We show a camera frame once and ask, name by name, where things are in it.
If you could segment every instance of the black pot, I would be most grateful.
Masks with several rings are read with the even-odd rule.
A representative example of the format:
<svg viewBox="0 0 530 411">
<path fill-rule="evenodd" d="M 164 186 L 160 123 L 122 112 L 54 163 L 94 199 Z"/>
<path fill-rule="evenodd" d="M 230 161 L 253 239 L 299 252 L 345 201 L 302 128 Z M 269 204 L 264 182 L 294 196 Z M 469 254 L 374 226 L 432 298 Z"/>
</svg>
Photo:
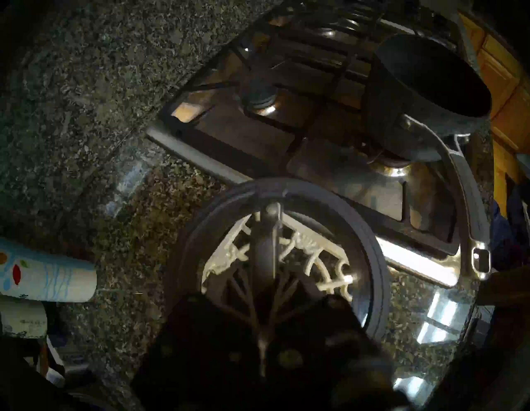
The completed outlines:
<svg viewBox="0 0 530 411">
<path fill-rule="evenodd" d="M 399 34 L 377 49 L 363 95 L 366 132 L 405 159 L 442 159 L 456 203 L 461 273 L 478 279 L 491 270 L 489 224 L 457 135 L 475 131 L 490 111 L 486 85 L 444 46 Z"/>
<path fill-rule="evenodd" d="M 435 41 L 401 34 L 377 49 L 363 95 L 367 132 L 407 160 L 440 160 L 436 145 L 396 127 L 406 113 L 438 136 L 468 134 L 489 118 L 491 94 L 464 60 Z"/>
</svg>

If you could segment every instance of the metal handle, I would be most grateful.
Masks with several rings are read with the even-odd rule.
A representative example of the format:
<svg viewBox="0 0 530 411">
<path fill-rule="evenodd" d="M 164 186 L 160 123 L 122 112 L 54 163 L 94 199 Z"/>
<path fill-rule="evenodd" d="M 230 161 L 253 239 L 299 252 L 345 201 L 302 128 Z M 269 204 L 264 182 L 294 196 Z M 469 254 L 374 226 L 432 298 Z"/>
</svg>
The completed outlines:
<svg viewBox="0 0 530 411">
<path fill-rule="evenodd" d="M 480 280 L 488 278 L 491 272 L 488 219 L 475 178 L 460 151 L 457 137 L 455 137 L 455 145 L 458 151 L 447 147 L 435 132 L 412 117 L 405 114 L 401 116 L 400 121 L 403 128 L 421 134 L 426 141 L 435 145 L 447 170 L 449 182 L 454 191 L 461 237 L 461 272 L 472 273 Z"/>
</svg>

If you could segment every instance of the speckled granite surface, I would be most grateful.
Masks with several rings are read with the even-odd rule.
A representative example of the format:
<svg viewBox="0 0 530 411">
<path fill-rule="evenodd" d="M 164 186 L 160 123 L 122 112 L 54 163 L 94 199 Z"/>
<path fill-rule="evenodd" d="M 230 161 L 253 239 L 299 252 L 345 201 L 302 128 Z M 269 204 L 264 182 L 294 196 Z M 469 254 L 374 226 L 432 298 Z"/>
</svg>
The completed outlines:
<svg viewBox="0 0 530 411">
<path fill-rule="evenodd" d="M 193 210 L 223 189 L 143 129 L 168 94 L 271 4 L 77 3 L 47 17 L 2 93 L 0 235 L 96 262 L 93 299 L 62 311 L 116 406 L 140 408 L 128 385 L 163 322 L 167 256 Z M 487 199 L 491 137 L 473 138 L 483 138 L 472 158 Z M 396 378 L 421 379 L 425 396 L 454 355 L 476 284 L 448 291 L 392 278 L 383 346 Z M 421 336 L 426 323 L 435 329 Z"/>
<path fill-rule="evenodd" d="M 117 147 L 272 3 L 78 0 L 50 12 L 2 82 L 1 214 L 55 235 Z"/>
</svg>

